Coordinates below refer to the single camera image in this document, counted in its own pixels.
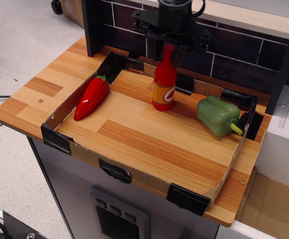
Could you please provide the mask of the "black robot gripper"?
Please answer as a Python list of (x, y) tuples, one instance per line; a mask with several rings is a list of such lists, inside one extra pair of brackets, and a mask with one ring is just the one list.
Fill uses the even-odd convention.
[(135, 10), (133, 31), (144, 34), (147, 39), (148, 57), (158, 61), (165, 41), (173, 42), (174, 68), (179, 68), (191, 49), (206, 51), (212, 34), (195, 19), (201, 16), (206, 3), (193, 13), (191, 0), (160, 0), (158, 9)]

